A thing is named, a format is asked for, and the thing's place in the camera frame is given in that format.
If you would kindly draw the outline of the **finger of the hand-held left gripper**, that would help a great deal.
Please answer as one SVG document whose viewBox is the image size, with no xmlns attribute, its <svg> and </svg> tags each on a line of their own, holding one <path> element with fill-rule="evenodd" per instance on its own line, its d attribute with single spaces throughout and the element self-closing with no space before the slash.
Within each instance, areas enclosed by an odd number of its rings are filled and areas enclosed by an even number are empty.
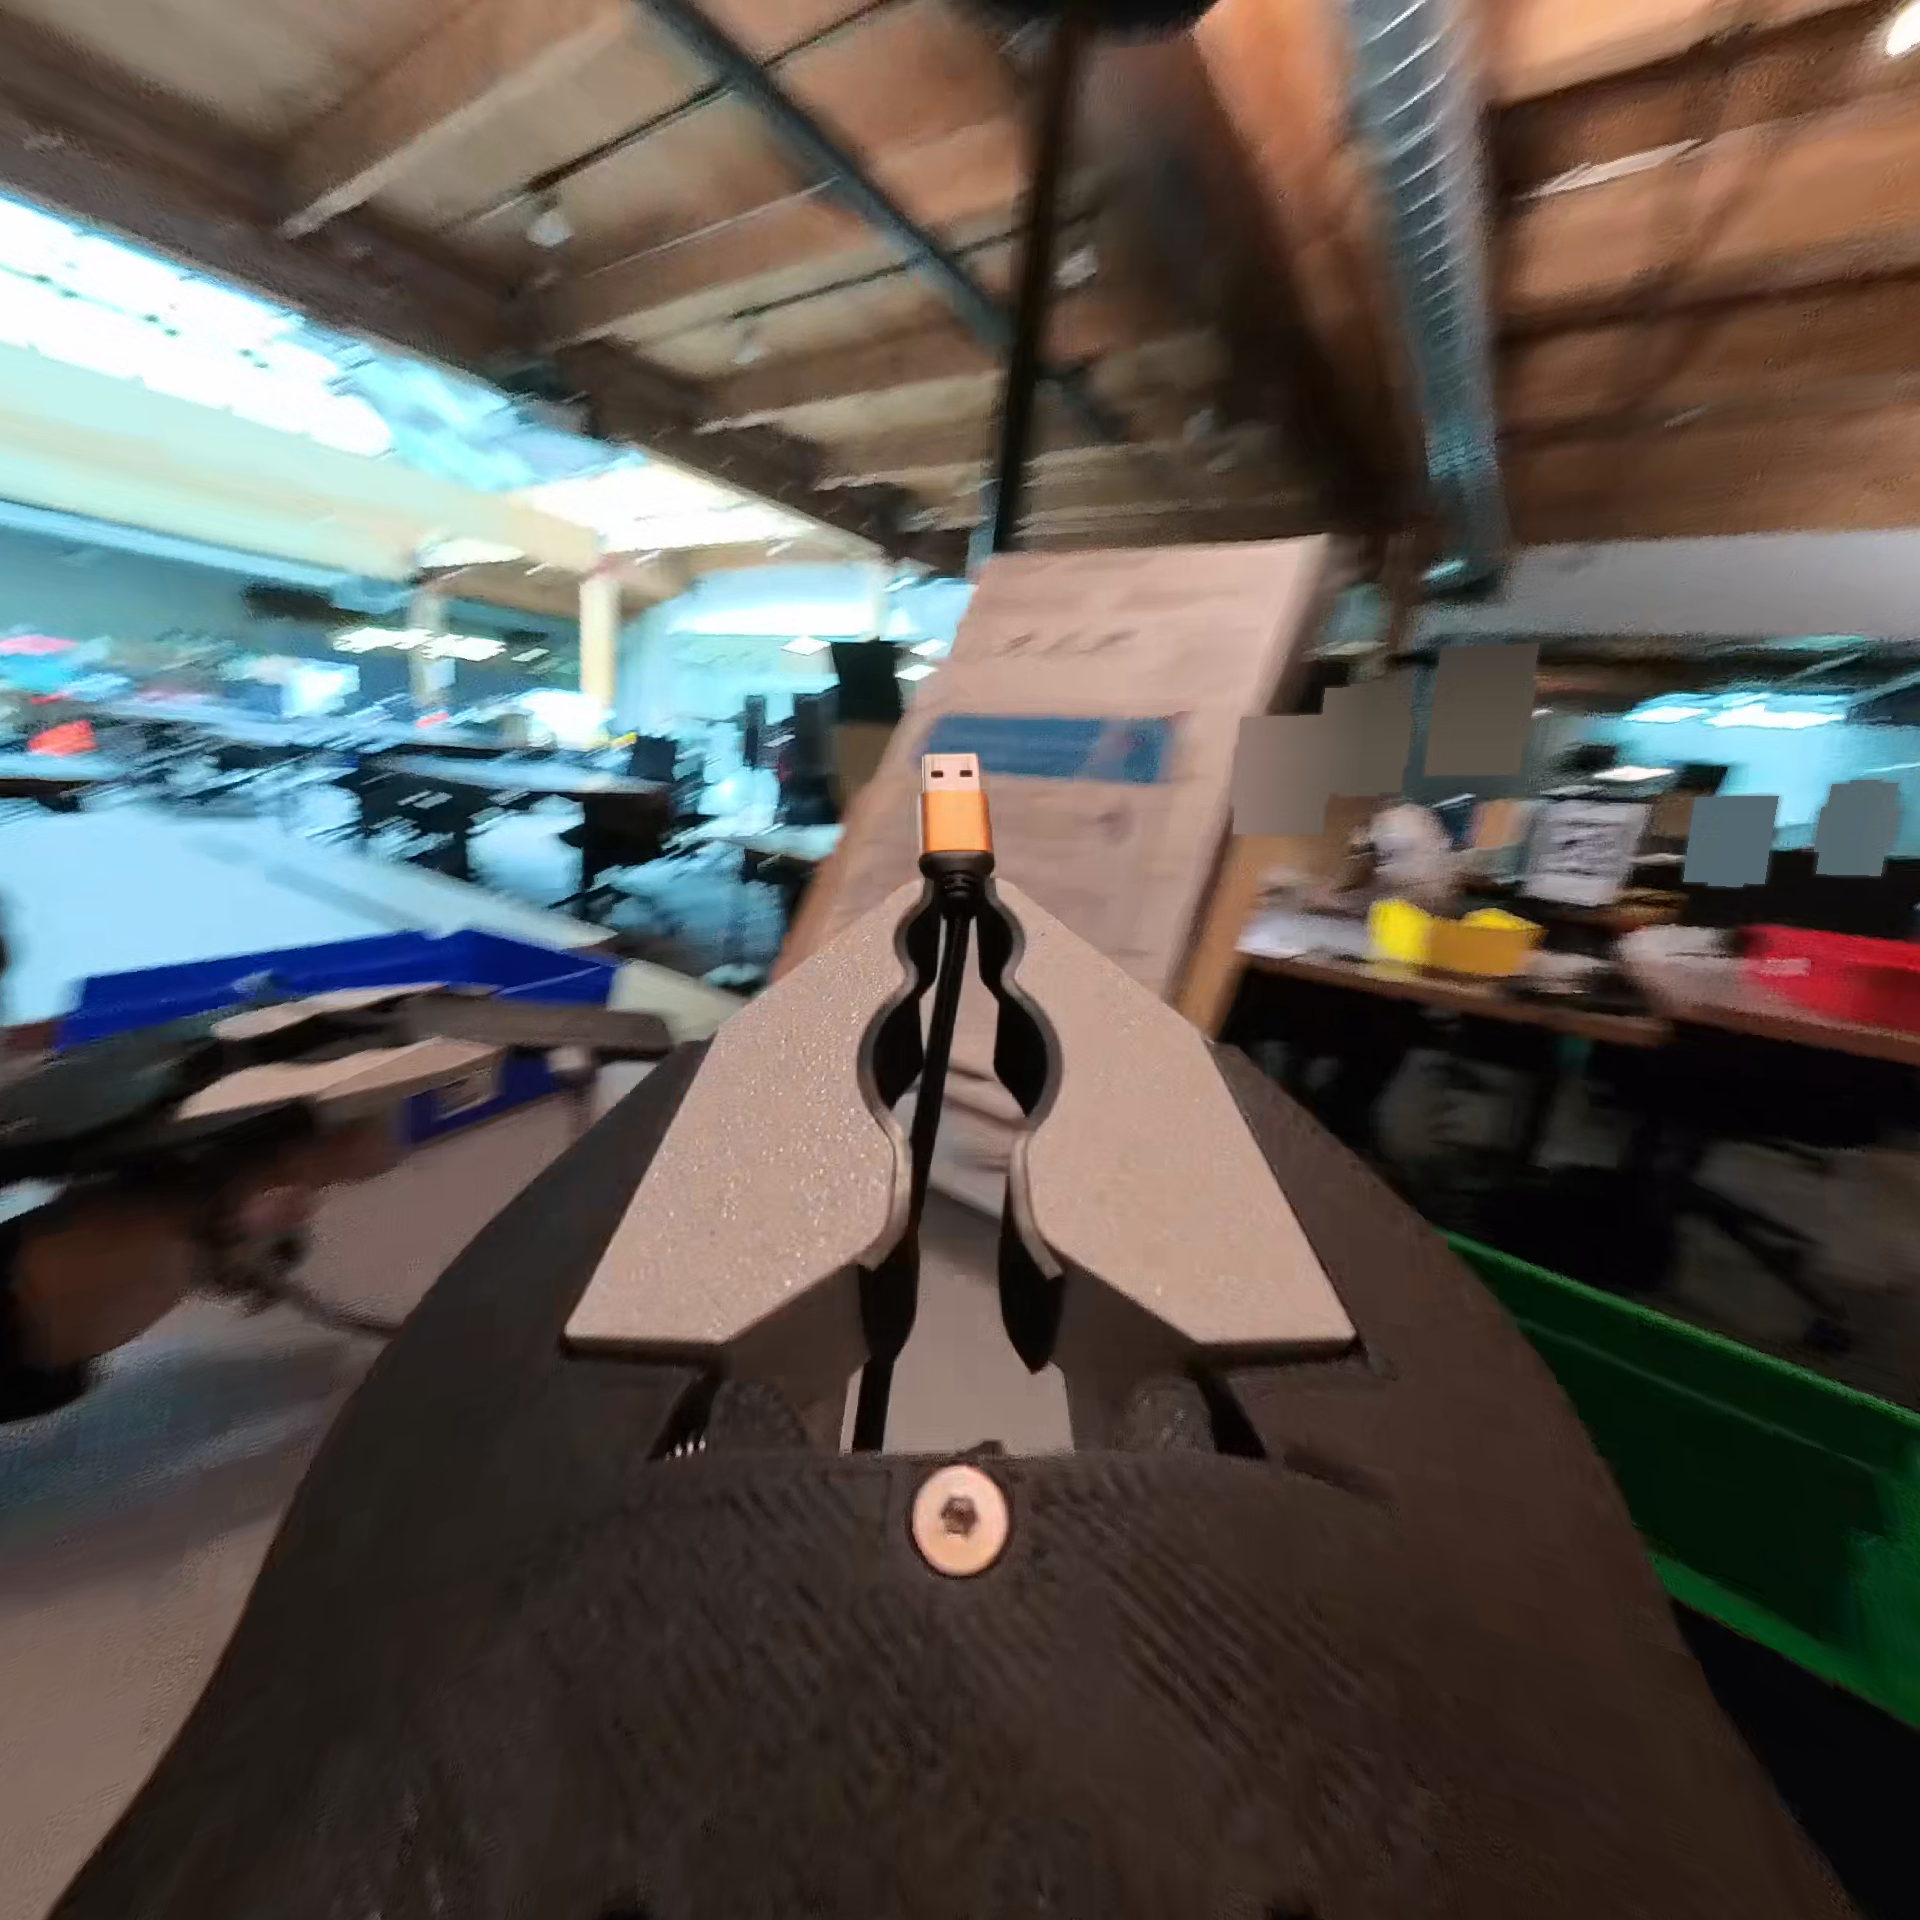
<svg viewBox="0 0 1920 1920">
<path fill-rule="evenodd" d="M 258 1063 L 225 1074 L 177 1108 L 179 1125 L 251 1120 L 296 1110 L 323 1127 L 366 1120 L 437 1088 L 496 1088 L 504 1047 L 478 1041 L 404 1041 L 362 1047 L 325 1060 Z"/>
<path fill-rule="evenodd" d="M 674 1037 L 658 1014 L 588 1001 L 504 998 L 446 982 L 268 1001 L 216 1014 L 209 1032 L 242 1054 L 395 1049 L 438 1040 L 520 1054 L 674 1049 Z"/>
</svg>

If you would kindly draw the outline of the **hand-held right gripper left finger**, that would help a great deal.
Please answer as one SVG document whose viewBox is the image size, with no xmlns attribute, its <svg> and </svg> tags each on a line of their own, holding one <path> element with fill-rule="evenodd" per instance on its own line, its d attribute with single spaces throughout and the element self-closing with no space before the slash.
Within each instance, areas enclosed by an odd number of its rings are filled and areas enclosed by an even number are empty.
<svg viewBox="0 0 1920 1920">
<path fill-rule="evenodd" d="M 577 1352 L 718 1373 L 899 1354 L 918 1290 L 900 1103 L 940 948 L 913 880 L 720 1026 L 571 1310 Z"/>
</svg>

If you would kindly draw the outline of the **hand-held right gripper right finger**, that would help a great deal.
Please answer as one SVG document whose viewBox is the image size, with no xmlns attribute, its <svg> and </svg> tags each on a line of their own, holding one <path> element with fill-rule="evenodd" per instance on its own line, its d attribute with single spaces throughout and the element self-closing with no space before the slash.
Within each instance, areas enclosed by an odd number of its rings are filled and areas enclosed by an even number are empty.
<svg viewBox="0 0 1920 1920">
<path fill-rule="evenodd" d="M 1211 1045 L 1011 881 L 980 903 L 1016 1102 L 1000 1308 L 1030 1370 L 1349 1351 L 1355 1327 Z"/>
</svg>

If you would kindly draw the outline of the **blue plastic bin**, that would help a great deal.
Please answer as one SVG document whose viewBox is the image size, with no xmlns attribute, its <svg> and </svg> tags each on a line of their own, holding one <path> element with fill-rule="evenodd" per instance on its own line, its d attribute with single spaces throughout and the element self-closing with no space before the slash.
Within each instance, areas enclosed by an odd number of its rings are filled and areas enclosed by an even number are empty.
<svg viewBox="0 0 1920 1920">
<path fill-rule="evenodd" d="M 588 953 L 547 948 L 480 930 L 393 933 L 337 943 L 244 951 L 171 967 L 144 967 L 93 976 L 80 986 L 80 1002 L 56 1036 L 56 1054 L 129 1031 L 210 1018 L 268 1001 L 298 1001 L 341 990 L 456 985 L 516 1001 L 588 1001 L 610 1005 L 618 967 Z M 345 1054 L 274 1054 L 281 1060 L 325 1060 Z M 404 1100 L 374 1118 L 320 1127 L 333 1130 L 358 1122 L 401 1122 L 411 1140 L 426 1140 L 549 1096 L 562 1086 L 593 1079 L 601 1065 L 649 1065 L 665 1054 L 549 1054 L 506 1052 L 496 1088 L 437 1088 Z"/>
</svg>

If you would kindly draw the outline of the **wooden top desk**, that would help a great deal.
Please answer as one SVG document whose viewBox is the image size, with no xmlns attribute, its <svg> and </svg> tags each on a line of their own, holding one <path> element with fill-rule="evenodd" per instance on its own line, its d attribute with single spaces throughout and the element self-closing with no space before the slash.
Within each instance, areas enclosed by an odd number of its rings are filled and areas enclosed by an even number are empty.
<svg viewBox="0 0 1920 1920">
<path fill-rule="evenodd" d="M 1350 997 L 1419 1005 L 1448 1017 L 1526 1024 L 1568 1040 L 1627 1049 L 1660 1049 L 1673 1041 L 1673 1024 L 1642 998 L 1619 1001 L 1594 992 L 1539 990 L 1520 976 L 1457 976 L 1324 948 L 1272 953 L 1242 946 L 1234 961 L 1245 976 L 1288 978 Z"/>
</svg>

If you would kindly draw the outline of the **instruction sheet stand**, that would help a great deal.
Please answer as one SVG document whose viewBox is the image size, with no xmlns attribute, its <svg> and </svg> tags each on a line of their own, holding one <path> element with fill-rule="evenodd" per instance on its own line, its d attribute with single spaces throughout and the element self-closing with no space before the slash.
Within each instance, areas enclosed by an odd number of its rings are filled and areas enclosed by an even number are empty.
<svg viewBox="0 0 1920 1920">
<path fill-rule="evenodd" d="M 776 976 L 916 877 L 921 756 L 972 752 L 1000 881 L 1168 998 L 1229 836 L 1242 721 L 1299 697 L 1350 573 L 1334 534 L 989 560 Z"/>
</svg>

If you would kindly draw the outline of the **yellow plastic bin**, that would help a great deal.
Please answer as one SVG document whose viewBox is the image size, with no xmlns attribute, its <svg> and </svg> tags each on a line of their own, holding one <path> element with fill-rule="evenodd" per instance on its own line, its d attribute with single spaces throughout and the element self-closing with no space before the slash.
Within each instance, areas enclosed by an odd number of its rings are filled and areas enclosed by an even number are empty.
<svg viewBox="0 0 1920 1920">
<path fill-rule="evenodd" d="M 1368 909 L 1368 953 L 1373 961 L 1473 978 L 1513 978 L 1542 946 L 1546 927 L 1500 906 L 1444 918 L 1424 906 L 1385 897 Z"/>
</svg>

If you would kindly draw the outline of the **green plastic bin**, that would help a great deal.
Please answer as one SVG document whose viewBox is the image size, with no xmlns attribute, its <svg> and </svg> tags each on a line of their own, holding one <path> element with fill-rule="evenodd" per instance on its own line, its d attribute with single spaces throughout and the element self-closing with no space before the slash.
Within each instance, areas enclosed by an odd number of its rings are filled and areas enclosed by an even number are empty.
<svg viewBox="0 0 1920 1920">
<path fill-rule="evenodd" d="M 1669 1596 L 1917 1726 L 1908 1407 L 1448 1234 L 1550 1364 Z"/>
</svg>

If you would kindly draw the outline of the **red plastic bin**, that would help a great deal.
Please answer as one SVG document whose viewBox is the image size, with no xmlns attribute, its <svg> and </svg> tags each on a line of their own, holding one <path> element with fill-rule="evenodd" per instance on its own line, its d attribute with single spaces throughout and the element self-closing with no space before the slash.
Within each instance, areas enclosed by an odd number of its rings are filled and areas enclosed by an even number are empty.
<svg viewBox="0 0 1920 1920">
<path fill-rule="evenodd" d="M 1741 953 L 1750 981 L 1803 1012 L 1917 1032 L 1917 942 L 1757 924 Z"/>
</svg>

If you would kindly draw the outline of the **black metal pole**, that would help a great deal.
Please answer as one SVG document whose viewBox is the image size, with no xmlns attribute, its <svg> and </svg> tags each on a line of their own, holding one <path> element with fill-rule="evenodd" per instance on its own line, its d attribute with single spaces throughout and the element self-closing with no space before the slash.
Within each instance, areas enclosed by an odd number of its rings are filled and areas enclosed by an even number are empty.
<svg viewBox="0 0 1920 1920">
<path fill-rule="evenodd" d="M 1034 111 L 1029 116 L 1029 181 L 1017 255 L 1012 337 L 1003 356 L 992 468 L 980 488 L 969 572 L 1017 545 L 1025 513 L 1026 462 L 1048 374 L 1048 324 L 1054 232 L 1073 135 L 1073 95 L 1084 53 L 1078 5 L 1054 5 L 1040 42 Z"/>
</svg>

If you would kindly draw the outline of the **silver ventilation duct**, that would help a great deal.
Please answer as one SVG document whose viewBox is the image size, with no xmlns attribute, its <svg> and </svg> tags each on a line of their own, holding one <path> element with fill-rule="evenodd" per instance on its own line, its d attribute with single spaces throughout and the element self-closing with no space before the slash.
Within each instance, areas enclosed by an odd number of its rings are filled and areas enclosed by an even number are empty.
<svg viewBox="0 0 1920 1920">
<path fill-rule="evenodd" d="M 1349 1 L 1350 114 L 1376 181 L 1437 553 L 1424 591 L 1492 593 L 1506 568 L 1492 197 L 1469 12 Z"/>
</svg>

